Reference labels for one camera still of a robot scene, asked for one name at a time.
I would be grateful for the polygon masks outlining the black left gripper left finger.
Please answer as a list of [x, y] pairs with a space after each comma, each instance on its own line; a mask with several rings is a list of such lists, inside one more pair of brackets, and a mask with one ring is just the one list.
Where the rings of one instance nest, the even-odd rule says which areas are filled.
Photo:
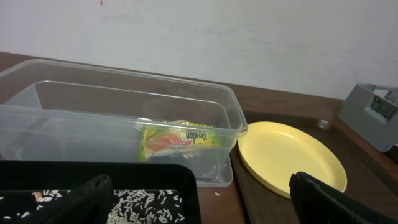
[[25, 224], [106, 223], [113, 205], [113, 182], [100, 174], [38, 211], [19, 220]]

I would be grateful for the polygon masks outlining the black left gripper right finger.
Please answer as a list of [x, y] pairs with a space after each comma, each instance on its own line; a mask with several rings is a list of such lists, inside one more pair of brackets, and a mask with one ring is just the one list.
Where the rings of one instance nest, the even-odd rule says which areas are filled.
[[301, 224], [397, 224], [305, 172], [292, 174], [289, 187]]

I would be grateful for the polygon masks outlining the rice leftovers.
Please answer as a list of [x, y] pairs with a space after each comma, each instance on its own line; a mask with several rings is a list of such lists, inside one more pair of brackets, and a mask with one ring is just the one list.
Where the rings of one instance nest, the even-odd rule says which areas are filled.
[[[69, 193], [68, 190], [16, 191], [1, 194], [1, 223], [25, 221], [49, 203]], [[176, 190], [115, 190], [107, 224], [187, 222], [183, 199]]]

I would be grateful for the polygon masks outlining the yellow plate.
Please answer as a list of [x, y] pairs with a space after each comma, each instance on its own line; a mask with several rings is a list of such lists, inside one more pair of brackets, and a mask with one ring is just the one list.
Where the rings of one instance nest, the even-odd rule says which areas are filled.
[[289, 181], [304, 172], [344, 192], [348, 185], [339, 159], [319, 140], [292, 126], [260, 121], [248, 125], [238, 139], [242, 162], [250, 174], [271, 191], [290, 198]]

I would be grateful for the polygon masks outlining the green snack wrapper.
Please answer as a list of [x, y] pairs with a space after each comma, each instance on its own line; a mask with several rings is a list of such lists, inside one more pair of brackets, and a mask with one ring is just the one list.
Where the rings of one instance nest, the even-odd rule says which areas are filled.
[[164, 128], [143, 126], [139, 158], [146, 161], [151, 157], [190, 154], [193, 151], [221, 146], [221, 139], [211, 126], [177, 120], [168, 122], [168, 126]]

